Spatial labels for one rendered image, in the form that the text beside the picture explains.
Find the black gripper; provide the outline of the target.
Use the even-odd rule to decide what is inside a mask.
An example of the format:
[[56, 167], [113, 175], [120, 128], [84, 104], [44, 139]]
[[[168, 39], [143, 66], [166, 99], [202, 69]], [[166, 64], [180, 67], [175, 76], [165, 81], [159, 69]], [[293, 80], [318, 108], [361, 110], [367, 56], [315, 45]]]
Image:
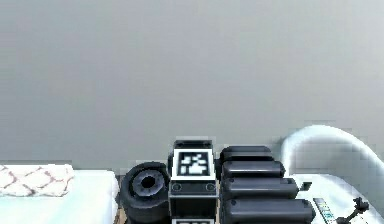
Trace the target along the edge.
[[164, 163], [144, 162], [131, 168], [120, 188], [124, 224], [170, 224], [169, 181]]

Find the black eyeglasses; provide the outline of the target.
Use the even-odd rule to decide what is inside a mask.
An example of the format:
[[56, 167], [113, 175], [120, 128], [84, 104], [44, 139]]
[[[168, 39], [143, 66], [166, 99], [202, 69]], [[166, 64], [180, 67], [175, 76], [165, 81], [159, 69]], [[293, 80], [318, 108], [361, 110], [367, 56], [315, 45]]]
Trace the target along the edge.
[[355, 218], [358, 214], [363, 214], [370, 207], [369, 203], [364, 201], [361, 197], [354, 198], [353, 201], [355, 202], [353, 212], [347, 217], [338, 217], [336, 219], [337, 224], [351, 224], [351, 220], [353, 218]]

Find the white pillow with red pattern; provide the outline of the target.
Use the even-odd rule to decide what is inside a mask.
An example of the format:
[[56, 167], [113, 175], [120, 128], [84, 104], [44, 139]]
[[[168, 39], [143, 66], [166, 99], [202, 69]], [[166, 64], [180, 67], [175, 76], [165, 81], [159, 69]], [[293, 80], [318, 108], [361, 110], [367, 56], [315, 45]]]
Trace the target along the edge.
[[69, 164], [0, 165], [0, 197], [62, 197], [75, 172]]

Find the grey remote control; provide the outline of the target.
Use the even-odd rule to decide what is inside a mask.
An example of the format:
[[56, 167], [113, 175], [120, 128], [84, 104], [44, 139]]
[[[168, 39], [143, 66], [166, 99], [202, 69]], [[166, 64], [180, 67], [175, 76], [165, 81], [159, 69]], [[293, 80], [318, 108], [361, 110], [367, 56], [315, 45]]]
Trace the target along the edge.
[[337, 224], [336, 218], [323, 198], [313, 199], [325, 224]]

